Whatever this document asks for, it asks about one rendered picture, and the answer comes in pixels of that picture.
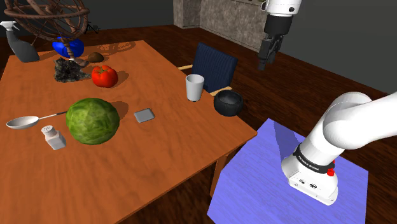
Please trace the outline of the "white salt shaker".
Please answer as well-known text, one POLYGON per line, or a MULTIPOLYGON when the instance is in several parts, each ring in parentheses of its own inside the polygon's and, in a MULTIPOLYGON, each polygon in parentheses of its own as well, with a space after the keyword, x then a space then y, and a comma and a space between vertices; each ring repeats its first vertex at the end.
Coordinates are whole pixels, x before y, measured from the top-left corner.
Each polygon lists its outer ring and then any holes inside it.
POLYGON ((47 125, 41 129, 45 135, 46 142, 53 150, 66 147, 66 140, 60 131, 56 130, 52 125, 47 125))

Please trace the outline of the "dark blue chair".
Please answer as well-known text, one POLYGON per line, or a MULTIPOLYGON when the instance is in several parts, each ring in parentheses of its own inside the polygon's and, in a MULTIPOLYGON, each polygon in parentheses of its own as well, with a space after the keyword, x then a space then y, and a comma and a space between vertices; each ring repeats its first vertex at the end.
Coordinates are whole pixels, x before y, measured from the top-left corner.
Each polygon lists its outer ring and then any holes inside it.
POLYGON ((180 70, 192 68, 193 74, 204 77, 204 90, 215 96, 224 89, 230 90, 238 59, 204 43, 199 43, 193 64, 178 67, 180 70))

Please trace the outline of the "black bowl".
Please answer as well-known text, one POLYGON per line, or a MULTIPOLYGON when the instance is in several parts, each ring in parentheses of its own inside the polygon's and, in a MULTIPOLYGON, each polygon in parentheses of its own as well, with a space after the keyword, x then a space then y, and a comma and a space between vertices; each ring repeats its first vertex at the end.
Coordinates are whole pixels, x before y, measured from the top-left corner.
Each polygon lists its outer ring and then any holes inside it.
POLYGON ((243 108, 243 97, 233 90, 222 90, 214 97, 214 108, 223 116, 236 116, 243 108))

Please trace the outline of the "brown armillary sphere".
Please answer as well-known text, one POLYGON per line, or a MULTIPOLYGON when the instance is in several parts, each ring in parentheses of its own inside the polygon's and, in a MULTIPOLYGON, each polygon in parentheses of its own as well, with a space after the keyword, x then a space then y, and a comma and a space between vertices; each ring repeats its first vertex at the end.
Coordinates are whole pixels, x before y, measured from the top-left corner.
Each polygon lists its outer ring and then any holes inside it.
POLYGON ((4 13, 37 38, 61 42, 69 59, 80 67, 88 61, 75 56, 69 42, 80 37, 88 25, 90 10, 82 0, 4 0, 4 13))

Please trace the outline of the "blue rounded object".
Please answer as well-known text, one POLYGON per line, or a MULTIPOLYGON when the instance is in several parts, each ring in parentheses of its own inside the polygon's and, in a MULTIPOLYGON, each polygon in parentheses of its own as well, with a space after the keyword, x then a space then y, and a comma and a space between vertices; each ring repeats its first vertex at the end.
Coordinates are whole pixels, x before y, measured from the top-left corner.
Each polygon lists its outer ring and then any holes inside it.
MULTIPOLYGON (((52 43, 53 49, 63 57, 69 58, 67 48, 60 42, 52 43)), ((69 47, 73 51, 74 57, 80 57, 84 52, 84 44, 80 39, 74 39, 69 42, 69 47)))

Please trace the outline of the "small brown oval object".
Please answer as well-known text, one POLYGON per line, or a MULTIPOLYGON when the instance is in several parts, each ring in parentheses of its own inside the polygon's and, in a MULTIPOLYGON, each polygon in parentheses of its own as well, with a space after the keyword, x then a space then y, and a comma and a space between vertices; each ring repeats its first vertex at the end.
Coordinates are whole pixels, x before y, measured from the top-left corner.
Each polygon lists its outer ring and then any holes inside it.
POLYGON ((87 60, 91 63, 102 62, 104 60, 104 56, 99 52, 93 52, 87 57, 87 60))

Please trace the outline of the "purple robot stand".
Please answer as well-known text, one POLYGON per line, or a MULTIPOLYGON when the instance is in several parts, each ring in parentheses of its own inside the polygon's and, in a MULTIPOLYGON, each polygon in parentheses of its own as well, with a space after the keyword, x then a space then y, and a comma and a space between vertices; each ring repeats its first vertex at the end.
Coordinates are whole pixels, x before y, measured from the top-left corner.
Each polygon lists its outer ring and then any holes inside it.
POLYGON ((327 206, 288 185, 281 161, 303 136, 268 119, 222 170, 207 212, 215 224, 365 224, 368 171, 337 157, 327 206))

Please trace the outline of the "white cup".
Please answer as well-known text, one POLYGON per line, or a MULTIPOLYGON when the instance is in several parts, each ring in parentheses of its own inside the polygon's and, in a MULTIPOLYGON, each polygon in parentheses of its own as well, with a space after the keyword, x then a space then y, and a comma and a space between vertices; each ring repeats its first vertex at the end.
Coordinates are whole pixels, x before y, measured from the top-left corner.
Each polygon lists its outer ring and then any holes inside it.
POLYGON ((202 95, 204 77, 199 74, 190 74, 185 80, 187 99, 189 101, 198 101, 202 95))

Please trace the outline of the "dark grey rock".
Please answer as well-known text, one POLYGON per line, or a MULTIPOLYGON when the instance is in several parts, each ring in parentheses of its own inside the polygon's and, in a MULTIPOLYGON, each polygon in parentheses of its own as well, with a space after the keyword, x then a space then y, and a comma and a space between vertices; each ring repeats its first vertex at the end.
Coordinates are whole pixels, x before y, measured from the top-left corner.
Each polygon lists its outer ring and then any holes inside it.
POLYGON ((59 58, 53 62, 55 63, 55 81, 66 83, 91 78, 90 73, 84 73, 81 70, 81 66, 72 60, 59 58))

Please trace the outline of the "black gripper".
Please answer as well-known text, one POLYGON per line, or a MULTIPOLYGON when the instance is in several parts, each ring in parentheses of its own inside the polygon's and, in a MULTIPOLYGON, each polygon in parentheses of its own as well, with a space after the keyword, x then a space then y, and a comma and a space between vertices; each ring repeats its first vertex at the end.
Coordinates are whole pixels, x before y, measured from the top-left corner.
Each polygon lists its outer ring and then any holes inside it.
POLYGON ((287 35, 293 21, 293 16, 280 17, 267 15, 264 32, 266 38, 261 41, 260 51, 258 52, 258 69, 263 71, 269 58, 272 64, 277 52, 281 48, 283 37, 287 35))

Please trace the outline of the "grey spray bottle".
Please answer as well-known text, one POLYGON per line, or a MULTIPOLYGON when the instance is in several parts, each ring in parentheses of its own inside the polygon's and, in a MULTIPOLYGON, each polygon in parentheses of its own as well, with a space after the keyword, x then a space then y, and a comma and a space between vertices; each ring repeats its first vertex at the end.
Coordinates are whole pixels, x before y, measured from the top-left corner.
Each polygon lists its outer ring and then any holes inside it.
POLYGON ((15 35, 13 28, 18 30, 18 27, 15 26, 16 23, 14 20, 0 22, 0 25, 6 29, 6 37, 10 48, 21 62, 38 61, 39 55, 36 49, 30 43, 18 39, 15 35))

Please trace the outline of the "silver ladle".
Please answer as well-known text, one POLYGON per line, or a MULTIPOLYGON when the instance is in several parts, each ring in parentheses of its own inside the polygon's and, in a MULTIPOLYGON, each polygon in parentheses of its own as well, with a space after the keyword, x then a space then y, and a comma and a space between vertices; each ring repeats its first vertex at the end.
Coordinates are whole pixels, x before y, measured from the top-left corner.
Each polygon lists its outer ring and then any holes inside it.
POLYGON ((6 126, 11 129, 27 129, 29 127, 35 126, 40 120, 45 118, 50 118, 53 116, 58 116, 67 113, 67 111, 63 111, 60 113, 55 113, 52 115, 37 117, 37 116, 23 116, 19 118, 12 119, 6 123, 6 126))

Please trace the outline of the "grey stone cabinet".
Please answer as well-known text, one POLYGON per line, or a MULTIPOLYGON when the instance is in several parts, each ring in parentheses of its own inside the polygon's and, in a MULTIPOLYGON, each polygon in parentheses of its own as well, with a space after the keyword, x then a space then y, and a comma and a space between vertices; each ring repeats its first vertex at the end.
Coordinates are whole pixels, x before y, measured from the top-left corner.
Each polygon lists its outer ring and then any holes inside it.
POLYGON ((174 25, 202 28, 259 51, 267 14, 259 0, 173 0, 174 25))

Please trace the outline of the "red tomato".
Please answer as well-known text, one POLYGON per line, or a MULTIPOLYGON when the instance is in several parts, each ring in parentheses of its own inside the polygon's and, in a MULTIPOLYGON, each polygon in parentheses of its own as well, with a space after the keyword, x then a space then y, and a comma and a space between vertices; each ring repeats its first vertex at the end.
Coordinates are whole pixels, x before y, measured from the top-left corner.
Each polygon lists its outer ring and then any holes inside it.
POLYGON ((118 83, 117 72, 109 66, 96 66, 91 73, 93 83, 98 87, 111 88, 118 83))

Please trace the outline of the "green cabbage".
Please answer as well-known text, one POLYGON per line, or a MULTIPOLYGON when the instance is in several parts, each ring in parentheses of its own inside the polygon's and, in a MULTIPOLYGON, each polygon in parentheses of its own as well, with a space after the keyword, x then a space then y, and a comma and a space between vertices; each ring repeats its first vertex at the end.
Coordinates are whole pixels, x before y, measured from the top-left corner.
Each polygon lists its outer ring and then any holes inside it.
POLYGON ((115 135, 120 126, 120 116, 109 102, 86 98, 69 107, 66 125, 71 135, 80 143, 102 144, 115 135))

